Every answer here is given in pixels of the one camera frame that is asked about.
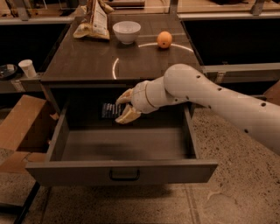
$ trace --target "white robotic arm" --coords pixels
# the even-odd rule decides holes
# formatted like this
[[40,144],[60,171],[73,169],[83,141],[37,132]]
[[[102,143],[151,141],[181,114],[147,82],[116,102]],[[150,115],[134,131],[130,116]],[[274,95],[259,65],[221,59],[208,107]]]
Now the white robotic arm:
[[165,105],[198,103],[280,155],[280,107],[220,87],[191,66],[177,64],[163,77],[138,83],[116,101],[125,102],[132,106],[127,104],[118,123],[129,123]]

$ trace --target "brown cardboard box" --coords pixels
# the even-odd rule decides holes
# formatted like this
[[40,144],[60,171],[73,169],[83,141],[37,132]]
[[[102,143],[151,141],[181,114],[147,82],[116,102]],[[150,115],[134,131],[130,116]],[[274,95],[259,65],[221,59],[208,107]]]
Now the brown cardboard box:
[[274,103],[280,106],[280,80],[270,87],[264,96],[267,98],[267,102]]
[[0,172],[25,172],[27,161],[44,160],[55,121],[46,100],[24,94],[0,124],[0,148],[14,153],[0,165]]

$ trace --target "snack bag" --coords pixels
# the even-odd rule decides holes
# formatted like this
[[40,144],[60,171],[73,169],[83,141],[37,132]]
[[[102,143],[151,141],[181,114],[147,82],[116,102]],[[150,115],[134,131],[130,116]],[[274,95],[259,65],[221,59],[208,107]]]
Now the snack bag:
[[86,36],[96,39],[110,39],[107,14],[113,10],[103,0],[87,0],[87,14],[73,36],[77,39]]

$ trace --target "speckled floor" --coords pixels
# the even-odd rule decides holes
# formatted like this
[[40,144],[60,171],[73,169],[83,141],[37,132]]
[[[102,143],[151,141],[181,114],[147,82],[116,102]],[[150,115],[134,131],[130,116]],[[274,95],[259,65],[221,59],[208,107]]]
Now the speckled floor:
[[[193,124],[202,158],[219,166],[206,184],[41,187],[24,223],[280,223],[280,157],[208,108]],[[0,150],[0,163],[9,154]],[[0,173],[0,202],[22,205],[34,180]],[[14,215],[0,213],[0,223]]]

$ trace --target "orange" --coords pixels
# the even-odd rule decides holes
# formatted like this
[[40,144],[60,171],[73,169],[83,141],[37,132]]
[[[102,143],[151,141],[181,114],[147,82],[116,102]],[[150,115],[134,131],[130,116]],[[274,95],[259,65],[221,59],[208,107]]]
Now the orange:
[[161,48],[168,48],[172,44],[172,35],[168,31],[162,31],[157,36],[157,45]]

